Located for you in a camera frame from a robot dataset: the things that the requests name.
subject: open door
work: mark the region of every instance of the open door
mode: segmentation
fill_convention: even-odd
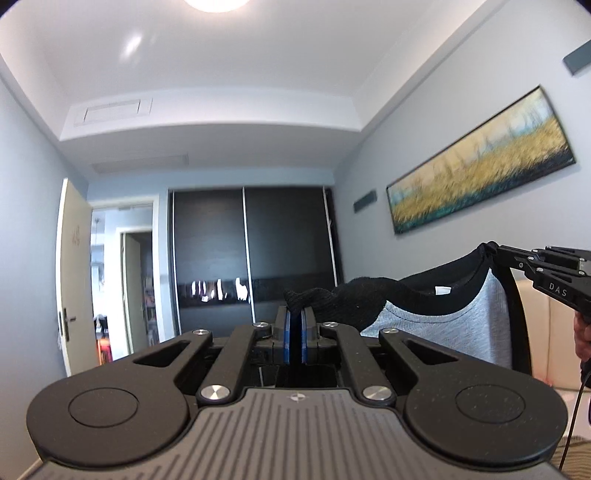
[[[56,291],[68,376],[99,364],[90,287],[91,223],[92,208],[70,180],[64,179],[57,218]]]
[[[123,303],[129,353],[137,353],[148,346],[139,242],[131,238],[129,234],[123,233],[121,245]]]

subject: sliding wardrobe door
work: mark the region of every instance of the sliding wardrobe door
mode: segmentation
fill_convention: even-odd
[[[181,333],[252,323],[242,189],[175,192],[173,228]]]
[[[335,287],[322,188],[246,188],[255,318],[273,322],[284,290]]]

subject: painting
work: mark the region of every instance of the painting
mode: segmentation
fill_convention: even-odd
[[[575,163],[541,87],[387,187],[404,233]]]

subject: round ceiling lamp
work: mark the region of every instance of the round ceiling lamp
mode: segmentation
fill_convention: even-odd
[[[185,0],[191,7],[210,14],[231,12],[246,5],[250,0]]]

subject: black cable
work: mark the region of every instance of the black cable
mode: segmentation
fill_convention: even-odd
[[[566,439],[566,444],[564,445],[564,452],[562,453],[562,458],[560,459],[560,466],[558,470],[562,470],[562,466],[564,465],[564,461],[566,460],[566,453],[569,451],[570,446],[570,438],[573,436],[574,430],[574,421],[577,419],[577,412],[579,411],[579,404],[581,403],[581,397],[583,396],[583,390],[585,389],[585,385],[587,384],[587,380],[591,377],[591,371],[585,375],[583,382],[581,383],[581,388],[579,390],[579,395],[577,396],[577,403],[574,404],[574,411],[573,411],[573,419],[570,421],[570,429],[569,429],[569,436]]]

